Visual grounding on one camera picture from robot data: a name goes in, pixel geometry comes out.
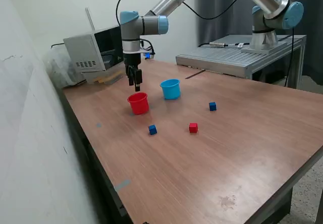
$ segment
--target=electronic device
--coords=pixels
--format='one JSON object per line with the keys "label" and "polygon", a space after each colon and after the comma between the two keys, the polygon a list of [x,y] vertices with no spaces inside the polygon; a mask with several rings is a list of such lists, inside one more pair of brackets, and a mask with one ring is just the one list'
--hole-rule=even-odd
{"label": "electronic device", "polygon": [[106,71],[123,61],[120,27],[95,30],[64,39],[77,72]]}

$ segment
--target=dark curtain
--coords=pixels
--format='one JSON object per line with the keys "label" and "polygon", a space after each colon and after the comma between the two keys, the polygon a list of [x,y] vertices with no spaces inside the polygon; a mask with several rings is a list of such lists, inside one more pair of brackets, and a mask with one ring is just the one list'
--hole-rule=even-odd
{"label": "dark curtain", "polygon": [[[205,17],[221,13],[233,0],[196,0],[198,12]],[[297,0],[304,4],[305,12],[295,34],[307,35],[303,75],[310,76],[317,84],[323,85],[323,50],[320,38],[323,35],[323,0]],[[254,3],[238,0],[233,8],[222,17],[206,21],[198,19],[198,43],[210,42],[228,34],[251,34]],[[290,34],[290,31],[277,31]]]}

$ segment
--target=vent grille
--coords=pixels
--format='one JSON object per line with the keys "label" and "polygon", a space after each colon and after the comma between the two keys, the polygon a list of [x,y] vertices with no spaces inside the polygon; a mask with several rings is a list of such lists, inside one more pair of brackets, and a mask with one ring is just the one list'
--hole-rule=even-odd
{"label": "vent grille", "polygon": [[76,63],[76,66],[80,68],[93,68],[96,67],[96,61],[87,61]]}

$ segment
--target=white wall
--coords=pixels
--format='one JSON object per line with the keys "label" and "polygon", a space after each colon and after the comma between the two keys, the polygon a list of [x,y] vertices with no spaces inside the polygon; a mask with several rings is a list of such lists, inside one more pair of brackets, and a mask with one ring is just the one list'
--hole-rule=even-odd
{"label": "white wall", "polygon": [[10,0],[0,5],[0,223],[99,223],[56,91]]}
{"label": "white wall", "polygon": [[[115,8],[118,0],[12,0],[40,55],[50,45],[68,36],[90,31],[85,14],[89,7],[96,29],[117,24]],[[120,10],[149,11],[159,0],[122,0]],[[194,7],[194,0],[187,0]],[[197,46],[196,16],[181,6],[169,16],[167,35],[149,36],[156,59],[175,62],[180,52]]]}

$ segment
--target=plastic cup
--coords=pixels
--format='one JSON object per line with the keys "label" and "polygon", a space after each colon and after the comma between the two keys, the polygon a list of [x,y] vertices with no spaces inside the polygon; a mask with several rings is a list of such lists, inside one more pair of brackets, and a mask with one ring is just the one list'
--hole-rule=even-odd
{"label": "plastic cup", "polygon": [[163,89],[165,99],[177,99],[181,96],[180,81],[178,79],[168,79],[160,84]]}
{"label": "plastic cup", "polygon": [[133,114],[141,115],[149,110],[147,94],[144,92],[135,93],[128,98]]}

